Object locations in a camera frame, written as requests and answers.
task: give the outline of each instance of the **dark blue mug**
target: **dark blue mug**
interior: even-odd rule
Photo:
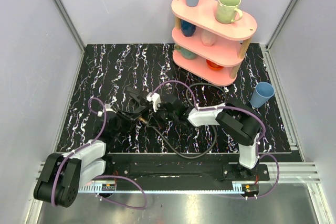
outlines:
[[[196,26],[185,20],[181,20],[181,30],[185,37],[190,37],[196,31]]]

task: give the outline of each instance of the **pink cup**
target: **pink cup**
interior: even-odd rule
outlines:
[[[202,34],[201,34],[201,41],[204,46],[210,47],[216,42],[216,37],[214,33],[203,29]]]

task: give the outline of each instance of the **teal cup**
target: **teal cup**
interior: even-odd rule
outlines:
[[[273,86],[268,82],[260,82],[256,85],[250,104],[255,108],[259,108],[263,106],[273,95]]]
[[[183,58],[187,59],[187,60],[193,60],[197,57],[197,54],[195,54],[194,52],[191,52],[183,47],[180,47],[178,44],[175,44],[174,45],[174,49],[176,51],[179,51]]]

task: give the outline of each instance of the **silver floor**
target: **silver floor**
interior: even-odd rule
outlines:
[[[271,187],[260,186],[261,192]],[[138,194],[118,194],[111,198],[134,206],[143,203]],[[304,184],[280,184],[269,196],[249,201],[225,199],[219,195],[172,194],[152,194],[148,199],[148,208],[139,211],[99,201],[94,195],[79,194],[69,208],[44,204],[38,223],[318,223]]]

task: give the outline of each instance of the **red bowl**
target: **red bowl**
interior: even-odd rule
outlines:
[[[223,66],[217,65],[216,63],[209,61],[209,60],[206,60],[206,64],[208,65],[210,69],[215,70],[215,71],[219,71],[224,68]]]

